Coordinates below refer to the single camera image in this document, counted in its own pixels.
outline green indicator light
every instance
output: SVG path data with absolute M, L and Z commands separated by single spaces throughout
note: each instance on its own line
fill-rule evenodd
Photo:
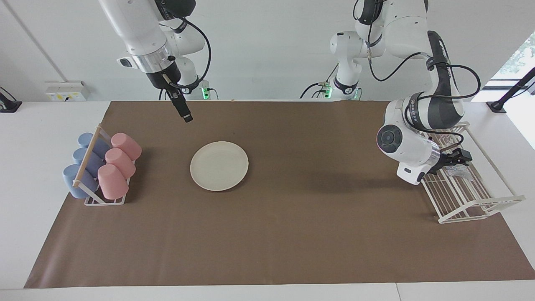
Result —
M 206 90 L 205 88 L 202 88 L 202 93 L 203 93 L 204 99 L 210 98 L 210 94 L 208 93 L 208 90 Z
M 331 98 L 332 92 L 333 92 L 333 88 L 329 87 L 329 89 L 325 93 L 325 98 Z
M 362 89 L 361 88 L 357 88 L 357 92 L 355 93 L 354 99 L 360 100 L 361 96 L 362 96 Z

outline pink cup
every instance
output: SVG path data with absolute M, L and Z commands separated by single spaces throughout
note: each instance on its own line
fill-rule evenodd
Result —
M 98 182 L 102 193 L 108 200 L 116 200 L 124 197 L 128 192 L 128 184 L 115 165 L 106 164 L 98 170 Z
M 113 135 L 111 145 L 115 148 L 122 149 L 132 159 L 131 161 L 135 161 L 141 156 L 141 146 L 125 133 Z
M 106 163 L 115 165 L 125 179 L 132 177 L 135 173 L 134 163 L 130 160 L 130 157 L 119 148 L 112 148 L 106 152 Z

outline white metal frame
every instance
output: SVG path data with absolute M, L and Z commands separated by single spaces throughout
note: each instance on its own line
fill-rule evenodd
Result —
M 450 130 L 456 133 L 465 133 L 470 135 L 473 139 L 468 122 L 457 124 Z M 444 147 L 448 144 L 444 141 L 446 135 L 427 134 L 427 137 L 432 137 L 439 146 Z M 489 163 L 494 167 L 496 173 L 502 178 L 502 174 L 496 170 L 492 160 L 481 149 Z M 481 176 L 473 164 L 469 164 L 468 171 L 473 177 L 473 181 L 462 177 L 449 176 L 444 170 L 439 170 L 436 175 L 427 174 L 423 180 L 422 185 L 431 199 L 431 203 L 438 214 L 438 222 L 453 223 L 463 221 L 474 221 L 486 219 L 516 203 L 525 200 L 525 196 L 516 195 L 512 197 L 492 198 L 488 190 L 481 181 Z
M 85 199 L 84 204 L 88 207 L 92 206 L 116 206 L 116 205 L 123 205 L 125 203 L 126 195 L 120 199 L 116 200 L 106 200 L 100 198 L 95 192 L 91 191 L 87 186 L 82 183 L 82 176 L 83 172 L 85 171 L 87 167 L 87 162 L 89 161 L 89 157 L 95 148 L 95 144 L 99 137 L 102 137 L 102 139 L 108 143 L 108 145 L 111 146 L 111 137 L 102 129 L 101 124 L 99 124 L 95 130 L 95 133 L 93 133 L 93 138 L 91 139 L 91 142 L 89 143 L 89 146 L 87 147 L 87 152 L 85 156 L 83 157 L 82 163 L 80 164 L 80 168 L 78 169 L 78 173 L 76 174 L 76 178 L 73 181 L 73 187 L 74 188 L 80 188 L 83 191 L 85 191 L 89 196 Z M 130 179 L 128 178 L 126 180 L 126 184 L 130 185 Z

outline white table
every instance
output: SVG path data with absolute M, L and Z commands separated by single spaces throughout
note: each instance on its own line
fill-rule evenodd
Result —
M 34 102 L 24 103 L 16 114 L 0 115 L 0 300 L 493 301 L 535 296 L 535 281 L 21 290 L 67 194 L 61 172 L 71 164 L 77 137 L 94 130 L 108 105 Z M 464 120 L 515 193 L 528 199 L 503 215 L 534 265 L 535 150 L 507 115 L 493 114 L 483 103 L 467 103 Z

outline tree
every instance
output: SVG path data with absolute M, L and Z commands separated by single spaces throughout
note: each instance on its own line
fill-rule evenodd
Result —
M 520 69 L 526 66 L 524 58 L 535 57 L 535 32 L 515 51 L 513 56 L 500 69 L 501 74 L 517 73 Z

